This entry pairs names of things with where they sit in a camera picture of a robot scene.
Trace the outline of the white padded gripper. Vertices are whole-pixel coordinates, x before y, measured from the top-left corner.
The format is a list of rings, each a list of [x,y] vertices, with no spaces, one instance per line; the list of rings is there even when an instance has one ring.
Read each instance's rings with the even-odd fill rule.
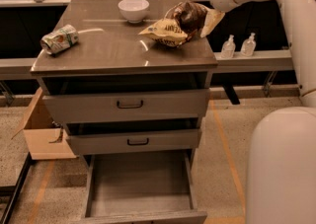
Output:
[[[214,9],[209,9],[206,13],[204,25],[200,32],[201,37],[206,37],[214,30],[225,16],[224,12],[230,12],[238,6],[234,0],[209,0],[209,2]]]

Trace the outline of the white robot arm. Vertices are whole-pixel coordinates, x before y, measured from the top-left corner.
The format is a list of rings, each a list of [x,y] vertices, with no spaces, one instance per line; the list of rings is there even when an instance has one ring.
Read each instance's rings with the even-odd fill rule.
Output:
[[[267,0],[209,1],[229,12]],[[302,105],[270,113],[253,132],[245,224],[316,224],[316,0],[276,1]]]

